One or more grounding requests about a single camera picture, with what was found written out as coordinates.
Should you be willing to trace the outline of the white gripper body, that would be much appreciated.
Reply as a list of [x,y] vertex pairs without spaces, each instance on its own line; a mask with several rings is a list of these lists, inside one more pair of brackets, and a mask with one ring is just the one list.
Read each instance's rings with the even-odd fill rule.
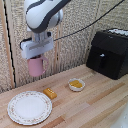
[[51,32],[42,32],[34,35],[35,39],[24,39],[20,43],[21,55],[24,59],[30,59],[41,55],[53,48]]

